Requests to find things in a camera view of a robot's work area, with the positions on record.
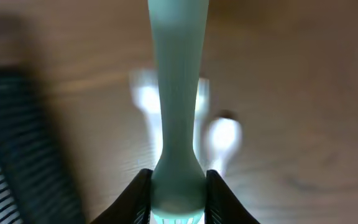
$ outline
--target glowing light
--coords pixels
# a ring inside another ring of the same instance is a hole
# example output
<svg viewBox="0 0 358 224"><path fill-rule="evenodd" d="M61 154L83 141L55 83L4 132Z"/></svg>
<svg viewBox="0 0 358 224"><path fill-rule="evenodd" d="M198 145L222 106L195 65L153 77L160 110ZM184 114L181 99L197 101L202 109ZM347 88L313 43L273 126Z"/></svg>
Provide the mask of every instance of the glowing light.
<svg viewBox="0 0 358 224"><path fill-rule="evenodd" d="M148 113L161 113L160 97L158 95L158 88L145 86L139 90L140 106Z"/></svg>
<svg viewBox="0 0 358 224"><path fill-rule="evenodd" d="M222 177L228 160L240 147L241 134L240 124L233 119L219 118L211 123L208 138L209 152L212 155L210 168Z"/></svg>
<svg viewBox="0 0 358 224"><path fill-rule="evenodd" d="M197 93L197 98L196 98L196 114L197 112L199 111L202 111L203 109L205 109L205 99L203 96L200 96L198 93Z"/></svg>

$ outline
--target plastic handle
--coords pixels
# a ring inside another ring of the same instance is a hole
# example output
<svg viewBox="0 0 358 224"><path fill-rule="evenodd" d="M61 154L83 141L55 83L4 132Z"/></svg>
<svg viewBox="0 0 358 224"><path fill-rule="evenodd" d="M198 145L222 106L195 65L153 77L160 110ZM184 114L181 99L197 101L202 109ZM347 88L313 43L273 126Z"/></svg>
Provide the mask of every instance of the plastic handle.
<svg viewBox="0 0 358 224"><path fill-rule="evenodd" d="M158 68L163 151L152 176L152 210L189 215L205 205L193 125L208 0L149 0Z"/></svg>

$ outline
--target wood grain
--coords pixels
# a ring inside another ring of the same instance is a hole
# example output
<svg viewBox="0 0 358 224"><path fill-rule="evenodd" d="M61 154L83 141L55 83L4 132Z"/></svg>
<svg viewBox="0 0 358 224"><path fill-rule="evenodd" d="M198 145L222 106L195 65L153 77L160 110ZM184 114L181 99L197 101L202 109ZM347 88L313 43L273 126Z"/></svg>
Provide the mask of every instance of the wood grain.
<svg viewBox="0 0 358 224"><path fill-rule="evenodd" d="M151 166L127 79L153 65L147 3L1 8L36 26L41 79L92 219ZM244 131L227 170L231 189L261 223L358 223L358 1L211 0L209 12L208 119L232 110Z"/></svg>

